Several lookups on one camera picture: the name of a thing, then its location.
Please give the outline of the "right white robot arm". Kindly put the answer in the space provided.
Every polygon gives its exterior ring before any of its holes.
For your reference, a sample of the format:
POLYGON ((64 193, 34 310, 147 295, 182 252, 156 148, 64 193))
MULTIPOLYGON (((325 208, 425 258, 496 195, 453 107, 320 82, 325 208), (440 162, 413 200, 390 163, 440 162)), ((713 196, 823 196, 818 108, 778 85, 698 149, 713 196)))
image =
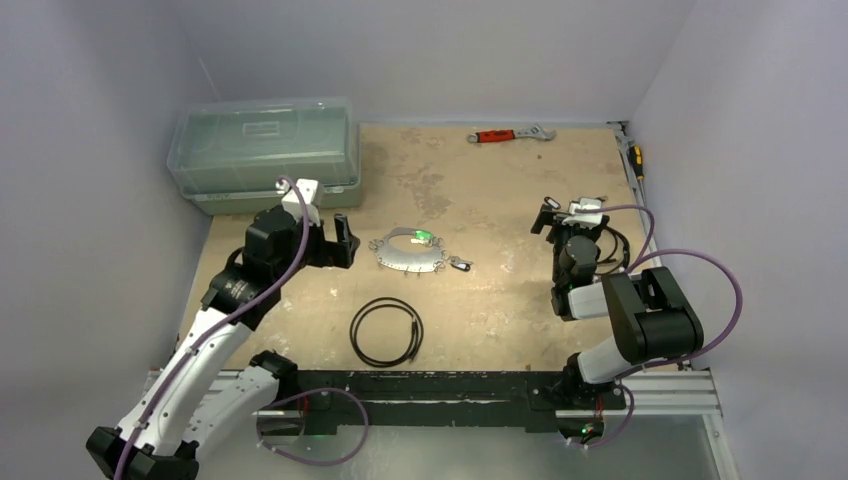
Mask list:
POLYGON ((545 400, 591 408, 631 368, 676 360, 703 345, 700 320, 668 268, 598 275, 597 241, 608 222, 597 199, 562 207, 547 197, 531 227, 534 234, 550 229, 554 314, 564 321, 606 317, 612 329, 595 347, 572 355, 553 385, 539 388, 545 400))

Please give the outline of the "green key tag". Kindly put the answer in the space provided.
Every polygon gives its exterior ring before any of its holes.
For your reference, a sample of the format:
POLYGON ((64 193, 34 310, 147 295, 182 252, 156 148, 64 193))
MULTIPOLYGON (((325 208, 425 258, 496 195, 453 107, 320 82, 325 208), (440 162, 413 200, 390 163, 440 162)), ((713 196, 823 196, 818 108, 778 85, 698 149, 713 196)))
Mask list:
POLYGON ((428 245, 431 244, 435 239, 435 236, 426 230, 415 230, 413 233, 413 238, 411 241, 413 243, 428 245))

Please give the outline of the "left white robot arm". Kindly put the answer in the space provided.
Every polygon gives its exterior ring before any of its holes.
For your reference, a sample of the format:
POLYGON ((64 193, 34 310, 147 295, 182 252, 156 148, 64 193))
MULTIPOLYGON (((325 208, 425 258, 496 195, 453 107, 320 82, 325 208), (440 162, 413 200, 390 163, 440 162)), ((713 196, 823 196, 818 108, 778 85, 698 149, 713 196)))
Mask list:
POLYGON ((323 222, 276 206, 257 214, 242 247, 209 284, 194 323, 151 389, 115 427, 98 427, 86 449, 109 479, 193 479, 200 459, 253 411, 307 403, 298 367, 264 351, 235 384, 205 402, 224 364, 280 301, 305 266, 349 268, 360 245, 343 214, 336 238, 323 222))

